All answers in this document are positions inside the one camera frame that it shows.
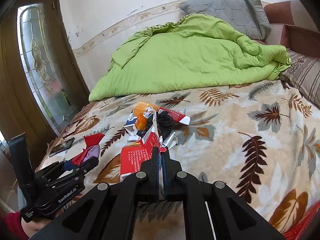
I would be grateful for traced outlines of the left hand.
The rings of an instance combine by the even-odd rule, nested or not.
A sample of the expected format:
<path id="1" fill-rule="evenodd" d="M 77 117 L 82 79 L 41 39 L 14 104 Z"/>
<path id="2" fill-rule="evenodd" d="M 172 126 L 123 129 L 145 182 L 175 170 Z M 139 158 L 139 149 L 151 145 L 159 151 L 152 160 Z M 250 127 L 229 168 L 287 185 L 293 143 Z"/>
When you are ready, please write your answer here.
<path id="1" fill-rule="evenodd" d="M 46 218 L 36 218 L 30 222 L 26 222 L 21 218 L 21 227 L 24 233 L 30 238 L 32 235 L 47 226 L 52 220 Z"/>

